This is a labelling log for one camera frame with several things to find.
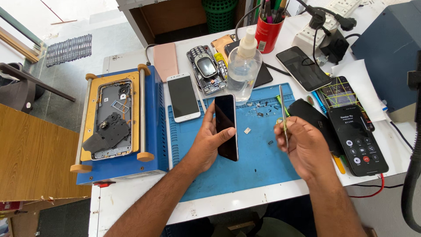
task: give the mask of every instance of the red power switch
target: red power switch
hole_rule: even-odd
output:
[[[97,183],[94,183],[94,185],[99,186],[100,188],[105,188],[105,187],[110,186],[113,183],[115,182],[97,182]]]

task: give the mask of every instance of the power strip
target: power strip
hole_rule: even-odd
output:
[[[333,0],[325,8],[331,10],[345,18],[349,17],[354,10],[360,5],[362,0]],[[338,21],[334,16],[326,13],[326,22],[323,25],[327,30],[333,30],[339,25]],[[315,29],[312,29],[309,24],[307,24],[303,29],[301,29],[294,37],[292,41],[292,46],[298,46],[305,54],[311,56],[313,55],[313,43],[314,43],[314,33]],[[318,48],[325,33],[322,29],[317,31],[317,38],[315,48]]]

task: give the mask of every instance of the white spray nozzle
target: white spray nozzle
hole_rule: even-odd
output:
[[[256,30],[253,28],[247,28],[245,31],[245,37],[240,40],[240,46],[238,48],[238,54],[243,57],[253,57],[256,54],[257,40],[254,38]]]

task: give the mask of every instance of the blue equipment box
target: blue equipment box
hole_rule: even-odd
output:
[[[88,173],[78,173],[76,184],[93,185],[94,183],[107,181],[119,182],[122,180],[166,173],[168,171],[164,88],[161,77],[158,75],[155,67],[148,66],[148,68],[151,71],[151,75],[145,77],[146,152],[152,153],[155,158],[149,162],[141,162],[137,160],[138,151],[126,156],[98,161],[85,161],[82,162],[82,164],[91,165],[92,171]],[[137,68],[98,75],[98,77],[136,71]]]

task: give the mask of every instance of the metal rod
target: metal rod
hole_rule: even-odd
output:
[[[85,103],[83,103],[82,123],[80,124],[79,142],[77,143],[77,153],[75,164],[81,164],[80,155],[82,153],[83,135],[85,133],[86,115],[88,114],[89,94],[91,93],[92,78],[88,79],[88,86],[86,87]]]
[[[39,79],[36,79],[35,77],[32,77],[31,75],[28,75],[24,72],[21,72],[19,70],[17,70],[16,68],[7,65],[6,63],[0,63],[0,70],[2,70],[4,73],[9,74],[11,76],[14,76],[18,79],[24,78],[27,79],[28,81],[31,81],[37,85],[39,85],[40,87],[46,89],[47,91],[50,91],[58,96],[61,96],[65,99],[71,100],[71,101],[76,101],[76,99],[74,97],[69,96],[68,94],[65,94],[57,89],[54,89],[53,87],[43,83],[42,81],[40,81]]]
[[[140,152],[146,152],[145,69],[140,69]]]
[[[54,13],[54,15],[56,17],[58,17],[60,19],[61,22],[63,22],[63,20],[49,7],[47,6],[47,4],[45,2],[43,2],[43,0],[40,0],[52,13]]]

